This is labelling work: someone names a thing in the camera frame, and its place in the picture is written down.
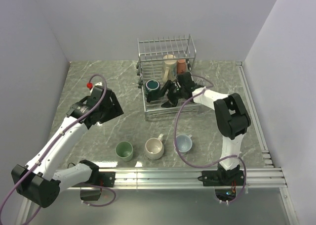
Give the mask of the light green cup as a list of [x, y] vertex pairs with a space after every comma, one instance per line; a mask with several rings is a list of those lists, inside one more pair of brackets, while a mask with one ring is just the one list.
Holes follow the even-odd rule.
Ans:
[[128, 141], [122, 141], [116, 145], [116, 155], [125, 162], [128, 162], [133, 157], [133, 146]]

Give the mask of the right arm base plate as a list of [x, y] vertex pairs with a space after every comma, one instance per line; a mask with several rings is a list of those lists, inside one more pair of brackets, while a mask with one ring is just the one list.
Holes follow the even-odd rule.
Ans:
[[197, 178], [204, 187], [226, 187], [216, 188], [215, 196], [219, 203], [229, 205], [237, 198], [237, 187], [245, 189], [246, 175], [239, 168], [233, 170], [217, 169], [216, 171], [202, 171]]

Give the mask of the cream tall mug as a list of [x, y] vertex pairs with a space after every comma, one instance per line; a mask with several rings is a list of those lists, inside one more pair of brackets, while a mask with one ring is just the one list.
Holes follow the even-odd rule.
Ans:
[[168, 54], [163, 57], [163, 66], [161, 77], [165, 83], [167, 80], [174, 81], [176, 79], [177, 59], [174, 55]]

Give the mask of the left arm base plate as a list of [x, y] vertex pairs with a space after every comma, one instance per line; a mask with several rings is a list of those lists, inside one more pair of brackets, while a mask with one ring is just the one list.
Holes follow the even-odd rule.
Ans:
[[[115, 172], [95, 172], [88, 181], [77, 183], [74, 187], [80, 188], [80, 199], [83, 204], [90, 207], [105, 207], [116, 199], [117, 194], [113, 190], [115, 178]], [[105, 204], [93, 204], [92, 202], [98, 201], [105, 191], [112, 193], [112, 199]]]

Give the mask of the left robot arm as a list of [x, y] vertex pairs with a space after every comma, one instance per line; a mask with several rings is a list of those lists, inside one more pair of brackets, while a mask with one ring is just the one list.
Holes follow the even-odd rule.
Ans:
[[64, 190], [79, 184], [113, 187], [115, 173], [102, 173], [99, 166], [81, 160], [75, 166], [57, 171], [65, 155], [96, 123], [104, 123], [123, 114], [115, 93], [103, 86], [94, 86], [89, 96], [73, 104], [62, 125], [45, 147], [25, 166], [16, 165], [12, 179], [16, 191], [38, 204], [49, 207]]

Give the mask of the dark green mug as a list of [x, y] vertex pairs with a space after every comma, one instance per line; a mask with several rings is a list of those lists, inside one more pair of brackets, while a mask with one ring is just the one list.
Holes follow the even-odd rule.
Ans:
[[160, 83], [157, 80], [151, 79], [151, 80], [146, 81], [146, 83], [145, 83], [145, 97], [146, 97], [146, 101], [148, 103], [161, 98]]

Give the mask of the pink mug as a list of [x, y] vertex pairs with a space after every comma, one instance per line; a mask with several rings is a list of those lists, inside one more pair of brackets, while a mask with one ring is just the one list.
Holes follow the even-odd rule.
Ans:
[[186, 72], [186, 68], [187, 68], [187, 65], [186, 65], [186, 60], [185, 59], [178, 59], [177, 60], [177, 74], [183, 74]]

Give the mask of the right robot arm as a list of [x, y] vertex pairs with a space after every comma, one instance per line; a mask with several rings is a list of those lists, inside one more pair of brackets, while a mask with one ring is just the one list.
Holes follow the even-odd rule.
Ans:
[[176, 114], [178, 121], [181, 111], [188, 102], [201, 104], [215, 112], [216, 123], [222, 135], [222, 152], [219, 160], [215, 161], [217, 170], [213, 176], [203, 176], [214, 186], [245, 185], [247, 171], [240, 157], [242, 140], [251, 125], [250, 116], [243, 100], [238, 93], [223, 94], [196, 83], [190, 72], [177, 76], [174, 81], [168, 80], [159, 90], [148, 90], [147, 101], [167, 96], [168, 101], [162, 104], [164, 108], [175, 107], [180, 99], [185, 102]]

